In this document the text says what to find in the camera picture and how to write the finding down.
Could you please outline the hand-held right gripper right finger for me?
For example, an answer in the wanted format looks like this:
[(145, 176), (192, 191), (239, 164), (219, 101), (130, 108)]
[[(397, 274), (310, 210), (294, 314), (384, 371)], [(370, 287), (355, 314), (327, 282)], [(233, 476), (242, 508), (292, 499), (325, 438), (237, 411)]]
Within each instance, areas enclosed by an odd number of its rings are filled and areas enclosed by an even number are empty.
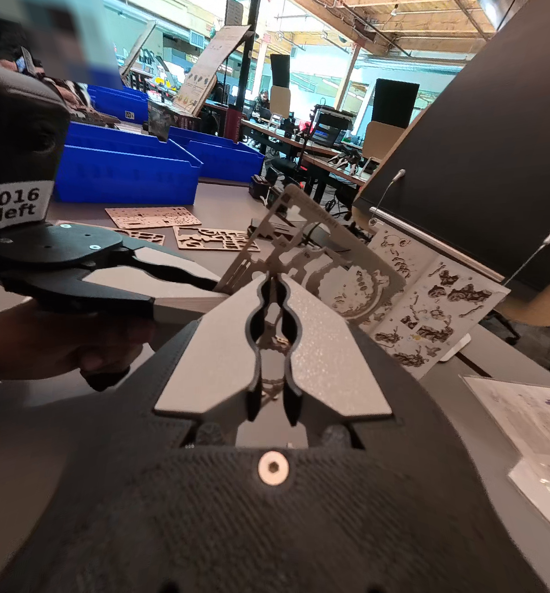
[(350, 326), (286, 274), (279, 276), (288, 343), (283, 406), (292, 426), (349, 425), (392, 416)]

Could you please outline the wooden puzzle sheet with gear cutout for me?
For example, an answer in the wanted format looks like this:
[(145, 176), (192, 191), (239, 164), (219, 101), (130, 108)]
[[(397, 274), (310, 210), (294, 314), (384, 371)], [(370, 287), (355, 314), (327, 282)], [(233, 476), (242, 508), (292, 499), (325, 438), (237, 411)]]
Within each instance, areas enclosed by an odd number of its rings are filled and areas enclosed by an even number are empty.
[(295, 282), (303, 286), (315, 297), (322, 279), (334, 268), (350, 269), (356, 266), (360, 271), (374, 275), (377, 272), (388, 278), (388, 285), (380, 288), (378, 281), (372, 281), (374, 288), (374, 302), (366, 305), (364, 313), (353, 313), (350, 322), (360, 324), (372, 314), (383, 300), (389, 299), (405, 285), (405, 280), (392, 267), (369, 250), (353, 234), (340, 225), (331, 215), (324, 211), (318, 204), (310, 199), (299, 187), (288, 185), (285, 191), (276, 199), (271, 210), (257, 226), (256, 232), (249, 239), (256, 239), (259, 233), (273, 233), (271, 218), (280, 206), (297, 207), (299, 214), (307, 224), (312, 224), (312, 229), (323, 226), (330, 233), (331, 241), (340, 249), (336, 251), (329, 247), (310, 248), (304, 247), (297, 250), (288, 263), (283, 263), (281, 255), (299, 248), (303, 240), (303, 228), (294, 231), (292, 239), (275, 238), (273, 250), (266, 260), (253, 260), (248, 255), (248, 250), (240, 252), (234, 262), (218, 283), (219, 292), (228, 293), (229, 297), (252, 280), (260, 273), (268, 273), (271, 278), (270, 295), (277, 297), (279, 305), (279, 276), (288, 275)]

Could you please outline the grey desk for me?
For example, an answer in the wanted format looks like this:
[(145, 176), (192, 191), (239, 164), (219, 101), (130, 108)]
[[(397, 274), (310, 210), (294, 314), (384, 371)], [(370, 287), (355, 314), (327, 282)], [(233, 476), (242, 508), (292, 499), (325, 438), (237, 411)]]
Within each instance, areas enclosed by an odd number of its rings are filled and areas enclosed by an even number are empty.
[[(49, 218), (110, 226), (106, 204), (51, 204)], [(191, 211), (216, 228), (242, 229), (266, 212), (241, 186), (201, 182)], [(550, 373), (482, 327), (460, 357), (437, 364), (421, 380), (459, 432), (510, 535), (550, 589), (550, 524), (508, 477), (517, 453), (461, 375), (489, 374), (499, 381), (550, 387)], [(82, 419), (53, 402), (82, 404), (93, 393), (78, 372), (44, 381), (0, 385), (0, 569), (22, 543), (52, 495), (67, 455), (76, 443), (71, 430)], [(242, 447), (291, 444), (305, 447), (303, 427), (286, 427), (281, 402), (269, 402), (235, 441)]]

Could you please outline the person's left hand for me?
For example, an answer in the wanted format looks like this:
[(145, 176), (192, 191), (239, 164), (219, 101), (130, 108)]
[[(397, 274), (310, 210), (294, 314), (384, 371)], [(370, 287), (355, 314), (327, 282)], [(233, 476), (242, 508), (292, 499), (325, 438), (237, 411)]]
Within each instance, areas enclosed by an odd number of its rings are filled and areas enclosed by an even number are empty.
[(44, 380), (79, 370), (118, 374), (152, 340), (155, 324), (100, 313), (49, 313), (34, 300), (0, 312), (0, 381)]

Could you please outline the wooden puzzle sheet large cutouts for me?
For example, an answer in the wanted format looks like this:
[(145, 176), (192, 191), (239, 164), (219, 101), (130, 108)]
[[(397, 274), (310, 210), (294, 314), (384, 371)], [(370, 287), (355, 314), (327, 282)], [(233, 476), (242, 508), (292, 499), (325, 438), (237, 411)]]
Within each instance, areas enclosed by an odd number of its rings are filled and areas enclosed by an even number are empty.
[(204, 226), (174, 226), (172, 230), (180, 250), (233, 253), (240, 253), (245, 250), (251, 253), (261, 251), (255, 241), (249, 241), (247, 231)]

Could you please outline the wooden puzzle sheet small holes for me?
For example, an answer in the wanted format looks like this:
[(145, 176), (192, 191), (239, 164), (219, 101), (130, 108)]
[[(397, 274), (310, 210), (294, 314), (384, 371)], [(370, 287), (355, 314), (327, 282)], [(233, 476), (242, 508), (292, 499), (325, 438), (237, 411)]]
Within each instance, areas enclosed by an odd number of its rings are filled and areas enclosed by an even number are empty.
[(106, 208), (105, 212), (117, 228), (125, 231), (202, 225), (201, 220), (182, 206)]

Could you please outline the large blue plastic bin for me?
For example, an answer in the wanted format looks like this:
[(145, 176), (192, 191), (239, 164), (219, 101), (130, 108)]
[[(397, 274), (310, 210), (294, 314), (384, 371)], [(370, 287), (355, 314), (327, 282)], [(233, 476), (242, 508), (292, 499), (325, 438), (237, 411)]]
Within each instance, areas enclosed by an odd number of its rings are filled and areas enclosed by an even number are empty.
[(74, 204), (188, 206), (202, 168), (172, 140), (71, 122), (54, 192)]

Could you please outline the black battery charger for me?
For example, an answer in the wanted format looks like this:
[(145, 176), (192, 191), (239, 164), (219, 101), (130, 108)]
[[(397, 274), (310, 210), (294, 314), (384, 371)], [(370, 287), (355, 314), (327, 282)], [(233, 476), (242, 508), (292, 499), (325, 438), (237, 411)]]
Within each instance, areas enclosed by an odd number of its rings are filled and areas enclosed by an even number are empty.
[(258, 201), (267, 203), (277, 199), (281, 189), (277, 187), (278, 174), (262, 176), (255, 174), (249, 182), (249, 194)]

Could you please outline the printed instruction sheet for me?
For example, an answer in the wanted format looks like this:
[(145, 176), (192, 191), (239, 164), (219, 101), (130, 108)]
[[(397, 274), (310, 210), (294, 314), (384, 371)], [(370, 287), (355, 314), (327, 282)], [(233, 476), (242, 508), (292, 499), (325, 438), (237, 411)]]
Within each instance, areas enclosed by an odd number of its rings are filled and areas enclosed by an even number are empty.
[(469, 334), (509, 289), (381, 220), (369, 248), (405, 280), (361, 329), (415, 379)]

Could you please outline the dark foil packet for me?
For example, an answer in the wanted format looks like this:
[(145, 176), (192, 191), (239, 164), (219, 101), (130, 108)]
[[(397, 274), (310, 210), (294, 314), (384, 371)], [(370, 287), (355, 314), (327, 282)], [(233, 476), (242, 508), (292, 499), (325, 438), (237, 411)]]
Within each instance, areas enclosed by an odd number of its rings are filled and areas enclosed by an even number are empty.
[(157, 137), (162, 142), (166, 142), (169, 129), (174, 123), (174, 112), (165, 103), (157, 103), (151, 99), (148, 99), (147, 107), (148, 134)]

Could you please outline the background wooden table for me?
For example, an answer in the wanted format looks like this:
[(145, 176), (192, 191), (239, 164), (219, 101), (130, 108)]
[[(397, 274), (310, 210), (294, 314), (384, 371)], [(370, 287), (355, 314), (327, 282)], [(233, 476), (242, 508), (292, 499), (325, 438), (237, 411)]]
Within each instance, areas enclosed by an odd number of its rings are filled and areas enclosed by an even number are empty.
[(301, 163), (311, 164), (353, 185), (362, 187), (373, 176), (373, 174), (362, 171), (351, 174), (347, 167), (335, 168), (329, 161), (339, 154), (339, 151), (314, 144), (312, 141), (308, 141), (308, 144), (304, 146), (303, 142), (285, 137), (282, 130), (272, 130), (266, 125), (242, 119), (241, 132), (261, 146), (272, 148), (291, 158), (300, 158)]

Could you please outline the white-tipped thin rod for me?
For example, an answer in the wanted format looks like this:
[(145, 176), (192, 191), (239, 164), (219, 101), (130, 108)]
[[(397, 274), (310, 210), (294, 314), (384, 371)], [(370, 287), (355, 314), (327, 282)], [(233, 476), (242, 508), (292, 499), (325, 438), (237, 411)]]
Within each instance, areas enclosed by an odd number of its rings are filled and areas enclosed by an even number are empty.
[(404, 176), (406, 174), (406, 170), (404, 168), (400, 169), (395, 176), (393, 176), (392, 180), (390, 181), (390, 183), (388, 184), (388, 186), (386, 187), (386, 189), (384, 190), (382, 196), (379, 198), (378, 202), (376, 203), (376, 205), (374, 207), (371, 208), (370, 210), (370, 214), (371, 214), (371, 219), (376, 219), (376, 215), (383, 203), (383, 201), (385, 200), (388, 192), (390, 191), (390, 189), (395, 186), (399, 181), (401, 181)]
[(534, 250), (534, 252), (513, 272), (501, 285), (508, 286), (529, 264), (530, 262), (546, 247), (550, 245), (550, 232), (544, 238), (542, 243)]

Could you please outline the cardboard sign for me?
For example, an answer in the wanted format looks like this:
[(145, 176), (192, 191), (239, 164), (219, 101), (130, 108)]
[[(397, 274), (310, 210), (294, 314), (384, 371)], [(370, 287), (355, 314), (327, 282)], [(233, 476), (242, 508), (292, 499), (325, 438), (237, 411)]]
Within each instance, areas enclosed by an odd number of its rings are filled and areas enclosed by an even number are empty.
[(217, 81), (217, 72), (245, 41), (251, 26), (224, 26), (202, 51), (178, 90), (173, 109), (177, 115), (197, 117)]

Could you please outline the paper in clear sleeve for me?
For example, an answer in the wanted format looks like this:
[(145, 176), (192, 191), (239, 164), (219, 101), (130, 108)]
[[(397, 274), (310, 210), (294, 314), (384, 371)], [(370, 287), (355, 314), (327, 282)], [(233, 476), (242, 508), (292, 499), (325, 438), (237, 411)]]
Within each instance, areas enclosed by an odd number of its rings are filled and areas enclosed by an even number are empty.
[(509, 480), (550, 524), (550, 387), (462, 380), (518, 453)]

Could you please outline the black board stand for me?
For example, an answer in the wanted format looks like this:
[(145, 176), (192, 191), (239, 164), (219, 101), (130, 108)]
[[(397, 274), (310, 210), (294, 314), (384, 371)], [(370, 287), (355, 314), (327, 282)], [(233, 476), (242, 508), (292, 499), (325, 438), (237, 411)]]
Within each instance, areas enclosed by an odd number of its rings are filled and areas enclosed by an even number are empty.
[[(360, 190), (376, 217), (507, 279), (550, 232), (550, 1), (509, 21), (403, 133)], [(512, 321), (550, 327), (550, 245), (509, 284)]]

